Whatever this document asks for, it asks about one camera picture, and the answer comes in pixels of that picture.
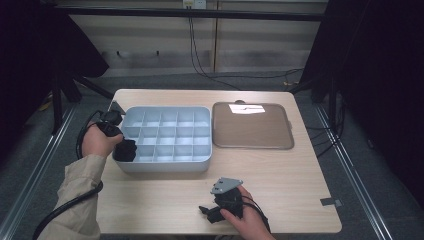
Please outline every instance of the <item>hand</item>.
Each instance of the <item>hand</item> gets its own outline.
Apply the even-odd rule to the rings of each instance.
[[[122,142],[123,135],[107,137],[96,124],[90,123],[82,141],[82,156],[90,154],[107,157],[113,151],[116,144]]]
[[[252,195],[250,195],[244,187],[238,186],[237,188],[240,190],[242,196],[253,199]],[[251,200],[245,197],[243,197],[243,202],[254,204]],[[229,221],[246,240],[275,239],[266,229],[259,213],[249,206],[243,205],[243,218],[234,216],[226,209],[221,209],[220,212],[222,216]]]

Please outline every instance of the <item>beige sleeve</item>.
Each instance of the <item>beige sleeve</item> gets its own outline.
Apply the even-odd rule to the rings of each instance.
[[[105,164],[104,157],[89,155],[67,166],[65,179],[57,192],[59,199],[55,208],[95,188],[100,182]],[[91,197],[57,216],[38,239],[99,239],[97,198]]]

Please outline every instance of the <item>wooden table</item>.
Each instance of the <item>wooden table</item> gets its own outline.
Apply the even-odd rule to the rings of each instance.
[[[188,105],[212,110],[215,102],[281,104],[292,124],[294,148],[258,150],[213,146],[209,169],[195,173],[125,173],[109,157],[97,219],[106,234],[237,234],[226,221],[211,224],[198,206],[213,207],[220,177],[241,179],[268,217],[273,233],[336,233],[341,223],[329,198],[295,99],[290,93],[122,89],[114,100],[133,106]]]

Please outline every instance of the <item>person's arm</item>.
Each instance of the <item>person's arm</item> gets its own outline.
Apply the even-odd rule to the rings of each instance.
[[[121,141],[121,134],[108,138],[96,125],[88,129],[82,143],[84,157],[65,168],[65,179],[58,190],[59,199],[55,208],[99,184],[107,156]],[[38,239],[99,239],[96,214],[97,196],[94,196],[53,219]]]
[[[240,190],[242,196],[246,196],[250,199],[253,199],[252,195],[243,186],[238,186],[238,189]],[[253,204],[253,202],[251,202],[248,198],[243,198],[243,201]],[[275,240],[275,238],[265,227],[261,216],[255,209],[244,205],[243,218],[234,216],[226,209],[221,209],[220,212],[221,215],[237,229],[237,231],[244,239]]]

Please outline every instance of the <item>sleeve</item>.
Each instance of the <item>sleeve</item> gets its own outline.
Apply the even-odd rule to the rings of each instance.
[[[95,188],[106,164],[106,158],[89,155],[65,168],[65,179],[58,190],[55,208]],[[96,220],[98,196],[91,197],[68,209],[53,219],[44,228],[38,239],[78,239],[100,238],[100,228]]]

